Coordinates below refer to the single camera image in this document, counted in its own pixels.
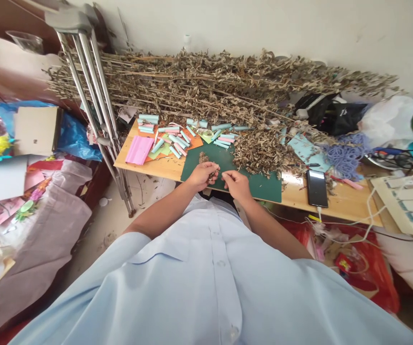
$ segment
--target white wall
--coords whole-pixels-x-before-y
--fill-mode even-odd
[[[80,5],[85,1],[72,0]],[[97,0],[124,46],[176,54],[184,34],[192,50],[234,55],[278,53],[330,65],[398,74],[413,97],[413,0]]]

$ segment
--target blue plastic bag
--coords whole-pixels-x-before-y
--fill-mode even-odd
[[[14,114],[19,107],[51,107],[54,104],[41,101],[21,101],[0,103],[0,118],[6,131],[14,138]],[[85,160],[101,161],[102,153],[96,145],[90,145],[86,137],[86,128],[73,116],[64,112],[61,123],[61,133],[58,140],[58,151],[71,154]]]
[[[89,144],[86,128],[68,113],[64,113],[62,117],[58,150],[86,160],[102,160],[102,153],[97,145]]]

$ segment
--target crutch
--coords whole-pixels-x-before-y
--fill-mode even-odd
[[[80,99],[84,106],[91,129],[96,137],[102,157],[107,164],[112,178],[117,184],[120,197],[128,209],[128,216],[133,217],[136,212],[132,200],[131,190],[123,169],[115,168],[113,163],[121,150],[118,139],[117,122],[110,102],[110,96],[106,85],[104,70],[97,45],[96,34],[93,25],[98,23],[98,18],[93,8],[84,4],[81,7],[61,7],[59,12],[45,12],[45,22],[53,27],[59,37],[66,61],[71,69],[72,77],[77,87]],[[86,99],[82,82],[79,78],[77,67],[72,58],[69,40],[71,39],[77,50],[80,68],[91,96],[96,111],[99,127],[103,135],[99,136],[99,130]]]

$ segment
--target red bag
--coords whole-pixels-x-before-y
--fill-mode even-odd
[[[293,222],[282,221],[281,224],[288,229],[305,247],[309,241],[313,239],[313,230],[309,224],[299,224]],[[349,235],[349,239],[355,235],[364,237],[367,226],[349,226],[340,224],[326,224],[326,230],[339,229],[342,233]],[[352,243],[351,246],[366,259],[368,267],[365,266],[363,260],[356,261],[354,267],[345,277],[346,281],[354,287],[365,291],[377,291],[370,298],[374,303],[389,313],[397,313],[400,309],[400,298],[397,290],[393,285],[392,278],[387,269],[387,265],[382,256],[382,252],[378,247],[376,234],[372,231],[367,236],[367,241]]]

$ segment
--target floor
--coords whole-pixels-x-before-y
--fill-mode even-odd
[[[128,172],[128,184],[136,214],[128,218],[125,203],[121,200],[117,185],[112,181],[105,197],[108,204],[98,206],[85,235],[74,248],[65,279],[60,291],[64,291],[112,244],[136,217],[158,199],[169,194],[176,183],[172,180],[152,177],[140,173]]]

